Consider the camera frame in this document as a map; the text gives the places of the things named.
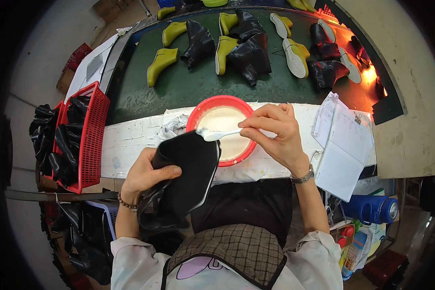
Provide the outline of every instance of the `beaded bracelet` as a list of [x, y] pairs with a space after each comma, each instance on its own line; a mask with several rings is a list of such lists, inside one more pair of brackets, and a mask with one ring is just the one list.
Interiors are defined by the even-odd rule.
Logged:
[[122, 204], [122, 206], [125, 206], [125, 207], [127, 207], [128, 209], [131, 209], [132, 212], [137, 212], [137, 208], [138, 208], [138, 206], [137, 206], [137, 205], [133, 206], [133, 205], [129, 205], [129, 204], [125, 203], [125, 202], [121, 199], [121, 193], [120, 193], [120, 192], [118, 192], [118, 200], [119, 200], [119, 203]]

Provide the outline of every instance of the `hand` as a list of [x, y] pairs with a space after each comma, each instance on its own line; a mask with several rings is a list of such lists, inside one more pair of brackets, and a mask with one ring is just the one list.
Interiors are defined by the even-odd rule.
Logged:
[[[250, 118], [240, 122], [244, 128], [240, 135], [255, 141], [273, 159], [290, 170], [292, 176], [301, 178], [309, 172], [309, 158], [303, 152], [302, 139], [293, 106], [267, 104], [253, 112]], [[274, 139], [258, 129], [276, 133]]]
[[177, 178], [182, 174], [182, 170], [176, 165], [154, 170], [151, 161], [155, 152], [156, 148], [143, 149], [132, 165], [121, 189], [121, 198], [124, 202], [136, 205], [142, 191], [150, 189], [160, 181]]

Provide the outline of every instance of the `red bowl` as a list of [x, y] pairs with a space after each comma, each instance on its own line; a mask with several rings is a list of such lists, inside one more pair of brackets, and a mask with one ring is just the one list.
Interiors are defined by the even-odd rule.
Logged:
[[[186, 132], [193, 131], [197, 128], [198, 121], [200, 121], [201, 116], [203, 115], [204, 112], [219, 106], [234, 107], [237, 110], [244, 113], [244, 115], [247, 117], [250, 117], [251, 114], [253, 113], [253, 109], [246, 102], [244, 102], [243, 100], [237, 97], [212, 96], [199, 103], [198, 106], [196, 106], [195, 109], [193, 109], [187, 121]], [[245, 158], [247, 158], [250, 155], [250, 153], [255, 149], [255, 147], [256, 147], [256, 142], [250, 141], [248, 147], [245, 149], [245, 151], [242, 154], [240, 154], [234, 159], [220, 161], [218, 167], [231, 166], [242, 162]]]

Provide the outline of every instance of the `white liquid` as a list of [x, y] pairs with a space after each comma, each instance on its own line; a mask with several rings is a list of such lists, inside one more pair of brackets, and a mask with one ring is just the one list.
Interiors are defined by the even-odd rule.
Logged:
[[[215, 107], [205, 112], [198, 122], [197, 129], [207, 128], [209, 131], [227, 132], [238, 129], [238, 123], [245, 120], [246, 116], [233, 107]], [[250, 139], [233, 134], [224, 136], [221, 142], [221, 158], [226, 161], [236, 158], [248, 147]]]

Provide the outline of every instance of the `white toothbrush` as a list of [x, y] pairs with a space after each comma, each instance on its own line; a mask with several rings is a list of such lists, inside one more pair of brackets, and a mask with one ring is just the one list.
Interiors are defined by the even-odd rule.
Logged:
[[228, 132], [220, 132], [220, 131], [209, 131], [207, 128], [197, 129], [197, 134], [202, 136], [203, 139], [207, 142], [212, 142], [221, 139], [224, 136], [232, 135], [240, 133], [242, 128], [238, 128], [236, 130], [228, 131]]

